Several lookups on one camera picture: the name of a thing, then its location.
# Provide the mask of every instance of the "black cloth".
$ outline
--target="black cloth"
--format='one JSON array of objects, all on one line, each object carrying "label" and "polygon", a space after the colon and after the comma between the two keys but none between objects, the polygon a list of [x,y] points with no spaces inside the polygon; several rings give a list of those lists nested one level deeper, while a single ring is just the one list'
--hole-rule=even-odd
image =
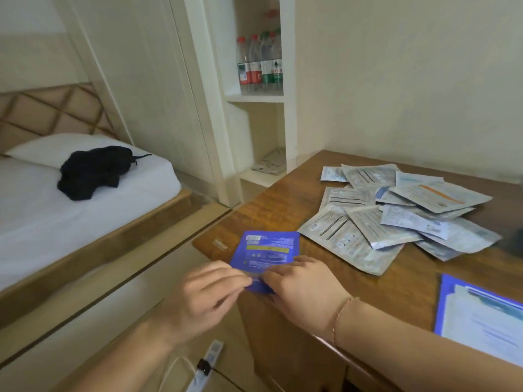
[{"label": "black cloth", "polygon": [[126,174],[137,159],[132,150],[121,146],[75,151],[60,168],[62,178],[58,189],[73,201],[89,200],[98,187],[118,187],[120,176]]}]

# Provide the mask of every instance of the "gold bracelet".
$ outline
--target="gold bracelet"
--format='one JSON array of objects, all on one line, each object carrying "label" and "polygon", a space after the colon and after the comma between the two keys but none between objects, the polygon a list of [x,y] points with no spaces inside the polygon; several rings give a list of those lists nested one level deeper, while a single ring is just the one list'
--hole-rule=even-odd
[{"label": "gold bracelet", "polygon": [[359,297],[350,297],[345,303],[342,305],[342,308],[339,309],[338,315],[336,316],[336,319],[334,320],[334,324],[332,325],[332,345],[336,346],[336,325],[338,324],[339,317],[342,315],[343,309],[353,302],[354,300],[358,300]]}]

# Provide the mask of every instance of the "pile of packets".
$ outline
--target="pile of packets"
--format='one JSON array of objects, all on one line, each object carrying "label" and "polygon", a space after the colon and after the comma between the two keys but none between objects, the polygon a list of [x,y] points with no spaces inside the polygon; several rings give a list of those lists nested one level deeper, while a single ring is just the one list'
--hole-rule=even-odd
[{"label": "pile of packets", "polygon": [[445,182],[404,173],[395,164],[324,167],[327,187],[318,213],[298,230],[325,249],[373,275],[382,275],[405,243],[442,261],[475,253],[501,239],[463,217],[492,197]]}]

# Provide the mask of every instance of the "power strip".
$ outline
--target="power strip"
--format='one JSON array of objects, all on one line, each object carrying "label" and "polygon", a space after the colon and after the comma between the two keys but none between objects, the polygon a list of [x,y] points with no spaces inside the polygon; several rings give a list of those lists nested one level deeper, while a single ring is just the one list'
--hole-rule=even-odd
[{"label": "power strip", "polygon": [[[212,367],[216,365],[216,362],[218,360],[218,356],[220,355],[220,352],[223,349],[223,343],[218,340],[214,340],[211,343],[211,346],[209,349],[207,349],[207,353],[203,357],[206,361],[208,361]],[[207,381],[212,375],[213,370],[209,373],[208,376],[205,376],[203,374],[202,370],[196,370],[196,375],[194,376],[193,380],[187,387],[186,392],[201,392],[203,391],[203,388],[205,388]]]}]

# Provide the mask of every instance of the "white cable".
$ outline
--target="white cable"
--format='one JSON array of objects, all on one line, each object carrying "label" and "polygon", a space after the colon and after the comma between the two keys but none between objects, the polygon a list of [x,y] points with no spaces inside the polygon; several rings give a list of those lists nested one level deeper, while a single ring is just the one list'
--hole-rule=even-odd
[{"label": "white cable", "polygon": [[165,382],[167,381],[167,377],[169,376],[169,373],[171,372],[171,370],[173,369],[174,365],[176,364],[176,362],[178,362],[178,359],[180,359],[180,358],[183,359],[185,361],[185,363],[187,363],[187,365],[193,371],[193,375],[196,376],[196,369],[194,368],[194,366],[191,363],[191,361],[189,359],[187,359],[185,356],[176,356],[176,359],[174,359],[174,361],[171,363],[169,368],[164,372],[164,376],[162,378],[162,382],[160,383],[160,388],[158,388],[158,392],[161,392]]}]

